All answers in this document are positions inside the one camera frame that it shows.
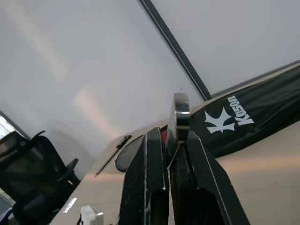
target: black bag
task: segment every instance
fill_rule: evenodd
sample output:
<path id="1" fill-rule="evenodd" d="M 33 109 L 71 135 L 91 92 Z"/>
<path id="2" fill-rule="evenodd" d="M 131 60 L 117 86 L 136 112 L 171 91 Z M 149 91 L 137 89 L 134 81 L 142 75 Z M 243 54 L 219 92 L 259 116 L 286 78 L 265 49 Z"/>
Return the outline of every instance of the black bag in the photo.
<path id="1" fill-rule="evenodd" d="M 300 118 L 300 67 L 226 95 L 191 116 L 214 157 L 241 150 Z"/>

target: white logo print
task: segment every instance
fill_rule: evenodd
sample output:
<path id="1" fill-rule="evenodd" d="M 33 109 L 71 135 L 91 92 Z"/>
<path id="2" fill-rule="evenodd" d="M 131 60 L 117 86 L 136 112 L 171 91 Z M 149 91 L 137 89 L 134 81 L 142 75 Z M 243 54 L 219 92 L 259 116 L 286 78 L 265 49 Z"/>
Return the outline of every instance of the white logo print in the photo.
<path id="1" fill-rule="evenodd" d="M 222 113 L 219 118 L 217 118 L 217 119 L 212 118 L 211 116 L 209 116 L 207 114 L 206 111 L 205 111 L 205 117 L 206 117 L 205 122 L 215 125 L 215 127 L 207 128 L 211 134 L 214 132 L 217 132 L 217 131 L 221 131 L 223 133 L 223 130 L 234 130 L 235 123 L 224 126 L 225 121 L 231 117 L 230 115 L 228 115 L 228 113 L 226 112 L 224 107 L 223 107 Z"/>

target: wall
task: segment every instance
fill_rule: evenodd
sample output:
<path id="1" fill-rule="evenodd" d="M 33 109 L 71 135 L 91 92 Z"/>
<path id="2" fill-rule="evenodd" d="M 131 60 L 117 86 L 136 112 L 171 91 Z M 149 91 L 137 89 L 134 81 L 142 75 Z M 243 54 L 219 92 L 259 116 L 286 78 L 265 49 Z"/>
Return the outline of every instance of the wall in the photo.
<path id="1" fill-rule="evenodd" d="M 296 0 L 152 0 L 210 93 L 300 58 Z"/>
<path id="2" fill-rule="evenodd" d="M 0 0 L 0 109 L 82 178 L 119 135 L 202 103 L 136 0 Z"/>

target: beige desk surface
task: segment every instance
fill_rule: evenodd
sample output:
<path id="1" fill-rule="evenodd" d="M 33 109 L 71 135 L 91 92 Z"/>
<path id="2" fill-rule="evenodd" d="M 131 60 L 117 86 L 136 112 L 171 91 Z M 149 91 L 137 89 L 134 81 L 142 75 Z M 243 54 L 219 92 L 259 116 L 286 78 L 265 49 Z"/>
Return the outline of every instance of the beige desk surface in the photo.
<path id="1" fill-rule="evenodd" d="M 135 132 L 131 140 L 151 129 L 152 127 Z M 124 179 L 124 173 L 115 167 L 117 155 L 97 177 L 95 174 L 121 139 L 122 137 L 114 139 L 97 162 L 91 165 L 91 170 L 51 222 L 52 225 L 76 224 L 84 205 L 101 208 L 105 225 L 117 223 Z M 252 225 L 300 224 L 300 122 L 217 160 L 227 171 Z M 74 198 L 75 203 L 66 212 L 66 206 Z"/>

